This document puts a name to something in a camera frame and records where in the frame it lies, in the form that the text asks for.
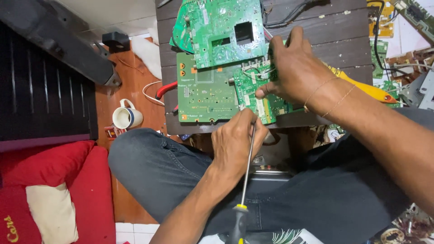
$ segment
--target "coffee mug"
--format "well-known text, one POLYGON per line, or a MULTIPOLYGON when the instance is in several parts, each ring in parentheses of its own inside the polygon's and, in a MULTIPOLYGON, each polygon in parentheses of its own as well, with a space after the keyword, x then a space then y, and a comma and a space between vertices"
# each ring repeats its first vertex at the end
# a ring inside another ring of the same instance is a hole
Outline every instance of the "coffee mug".
POLYGON ((113 112, 113 124, 119 129, 126 129, 138 126, 143 121, 143 115, 137 111, 133 103, 128 99, 121 100, 121 107, 113 112))

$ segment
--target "denim pants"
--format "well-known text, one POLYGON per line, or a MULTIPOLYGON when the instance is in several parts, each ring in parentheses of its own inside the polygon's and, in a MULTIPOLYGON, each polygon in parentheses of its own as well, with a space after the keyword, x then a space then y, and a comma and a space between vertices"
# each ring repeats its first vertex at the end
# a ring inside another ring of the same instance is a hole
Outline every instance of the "denim pants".
MULTIPOLYGON (((434 130, 433 112, 397 111, 434 130)), ((201 151, 148 128, 119 136, 108 159, 115 177, 159 223, 187 197, 212 162, 201 151)), ((310 150, 303 165, 304 171, 277 189, 249 189, 248 231, 305 228, 325 244, 362 243, 410 204, 370 151, 351 135, 310 150)), ((204 235, 234 227, 232 208, 241 201, 241 183, 215 207, 204 235)))

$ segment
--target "mug handle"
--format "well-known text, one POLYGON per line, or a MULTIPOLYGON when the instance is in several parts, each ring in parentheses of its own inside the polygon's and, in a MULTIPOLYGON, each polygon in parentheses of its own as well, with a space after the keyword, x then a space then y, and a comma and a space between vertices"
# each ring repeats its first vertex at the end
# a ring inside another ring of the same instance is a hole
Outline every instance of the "mug handle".
POLYGON ((130 105, 130 107, 131 107, 132 109, 135 109, 133 103, 132 103, 130 100, 125 99, 125 98, 121 100, 121 107, 124 107, 124 108, 126 107, 126 106, 125 106, 125 102, 127 102, 128 105, 130 105))

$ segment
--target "wooden table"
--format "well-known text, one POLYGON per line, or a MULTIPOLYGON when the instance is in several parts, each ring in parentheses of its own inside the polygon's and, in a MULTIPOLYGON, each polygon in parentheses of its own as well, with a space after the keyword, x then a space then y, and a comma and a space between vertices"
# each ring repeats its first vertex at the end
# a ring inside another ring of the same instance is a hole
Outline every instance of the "wooden table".
MULTIPOLYGON (((172 0, 157 9, 158 37, 160 42, 161 71, 163 85, 177 80, 176 53, 181 52, 169 44, 182 0, 172 0)), ((264 0, 267 8, 273 7, 268 22, 272 23, 287 16, 303 0, 264 0)), ((325 0, 321 6, 302 12, 296 20, 278 29, 269 29, 273 35, 286 39, 294 26, 304 28, 305 37, 313 52, 324 62, 345 71, 349 77, 372 85, 373 64, 369 45, 368 9, 366 0, 325 0)), ((209 133, 223 123, 179 122, 178 115, 171 111, 178 104, 177 90, 164 96, 167 131, 170 135, 209 133)), ((295 112, 277 117, 269 128, 320 125, 327 120, 312 113, 295 112)))

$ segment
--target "red pliers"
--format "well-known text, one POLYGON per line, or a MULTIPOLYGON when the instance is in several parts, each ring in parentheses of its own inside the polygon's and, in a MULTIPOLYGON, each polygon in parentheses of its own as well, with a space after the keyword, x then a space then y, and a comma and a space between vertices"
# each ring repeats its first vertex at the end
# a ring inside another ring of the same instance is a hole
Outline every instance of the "red pliers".
MULTIPOLYGON (((175 81, 160 87, 157 90, 157 93, 155 94, 155 99, 160 100, 167 91, 170 91, 177 86, 178 86, 178 81, 175 81)), ((178 105, 176 105, 176 107, 172 110, 172 113, 176 113, 177 111, 178 111, 178 105)))

